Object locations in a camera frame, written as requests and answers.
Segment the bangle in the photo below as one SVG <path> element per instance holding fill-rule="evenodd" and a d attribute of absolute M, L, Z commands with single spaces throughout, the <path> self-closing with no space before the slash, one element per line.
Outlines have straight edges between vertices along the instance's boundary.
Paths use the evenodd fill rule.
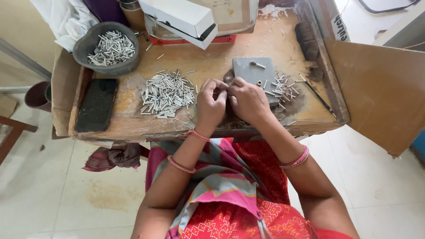
<path fill-rule="evenodd" d="M 205 141 L 205 142 L 209 142 L 211 140 L 210 138 L 207 138 L 207 137 L 204 137 L 204 136 L 198 134 L 198 132 L 196 132 L 194 129 L 191 129 L 188 132 L 184 133 L 183 136 L 187 137 L 189 134 L 193 134 L 197 138 L 200 138 L 202 141 Z"/>
<path fill-rule="evenodd" d="M 285 169 L 294 168 L 294 167 L 302 164 L 309 157 L 309 155 L 310 155 L 309 148 L 307 148 L 307 146 L 304 145 L 304 153 L 299 159 L 297 159 L 293 162 L 290 162 L 290 163 L 278 162 L 278 164 L 281 168 L 285 168 Z"/>
<path fill-rule="evenodd" d="M 176 168 L 178 168 L 178 169 L 180 169 L 180 170 L 183 170 L 183 171 L 185 171 L 186 173 L 190 173 L 190 174 L 194 174 L 194 173 L 196 173 L 196 169 L 192 169 L 192 170 L 190 170 L 190 169 L 187 169 L 187 168 L 184 168 L 184 167 L 182 167 L 182 166 L 180 166 L 178 163 L 176 163 L 174 160 L 173 160 L 173 158 L 172 158 L 172 156 L 171 155 L 168 155 L 168 161 L 172 164 L 172 165 L 174 165 Z"/>

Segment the wooden chair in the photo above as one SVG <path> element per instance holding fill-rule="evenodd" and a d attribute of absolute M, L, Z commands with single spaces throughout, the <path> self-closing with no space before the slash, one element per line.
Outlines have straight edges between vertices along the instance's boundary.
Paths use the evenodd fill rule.
<path fill-rule="evenodd" d="M 25 124 L 13 119 L 0 116 L 0 124 L 12 126 L 13 129 L 9 132 L 3 142 L 0 142 L 0 165 L 3 163 L 7 154 L 10 152 L 16 141 L 21 136 L 22 131 L 36 132 L 38 127 Z"/>

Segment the black cable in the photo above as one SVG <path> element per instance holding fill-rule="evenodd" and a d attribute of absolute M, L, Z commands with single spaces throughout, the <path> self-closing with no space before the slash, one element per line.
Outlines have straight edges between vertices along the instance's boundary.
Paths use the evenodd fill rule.
<path fill-rule="evenodd" d="M 379 14 L 379 13 L 385 13 L 385 12 L 391 12 L 391 11 L 398 11 L 398 10 L 403 10 L 406 9 L 408 7 L 410 7 L 413 4 L 418 3 L 420 0 L 415 0 L 414 2 L 412 2 L 411 4 L 405 6 L 405 7 L 399 7 L 399 8 L 394 8 L 394 9 L 388 9 L 388 10 L 381 10 L 381 11 L 375 11 L 373 9 L 371 9 L 370 7 L 368 7 L 366 5 L 366 3 L 363 0 L 358 0 L 359 3 L 366 9 L 366 11 L 372 13 L 372 14 Z"/>

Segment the brown cloth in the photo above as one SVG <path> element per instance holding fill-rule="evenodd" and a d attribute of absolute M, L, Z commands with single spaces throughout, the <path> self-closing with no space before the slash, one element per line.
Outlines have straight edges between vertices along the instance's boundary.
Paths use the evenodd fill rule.
<path fill-rule="evenodd" d="M 137 168 L 140 166 L 140 155 L 147 158 L 149 157 L 149 151 L 138 143 L 127 144 L 126 147 L 121 147 L 121 149 L 100 147 L 89 156 L 83 169 L 92 172 L 102 172 L 115 166 Z"/>

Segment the black smartphone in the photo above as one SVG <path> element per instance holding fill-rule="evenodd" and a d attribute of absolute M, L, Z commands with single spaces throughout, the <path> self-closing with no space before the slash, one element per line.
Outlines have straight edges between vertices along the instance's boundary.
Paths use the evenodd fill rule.
<path fill-rule="evenodd" d="M 79 133 L 107 130 L 117 88 L 117 79 L 93 79 L 82 101 L 74 130 Z"/>

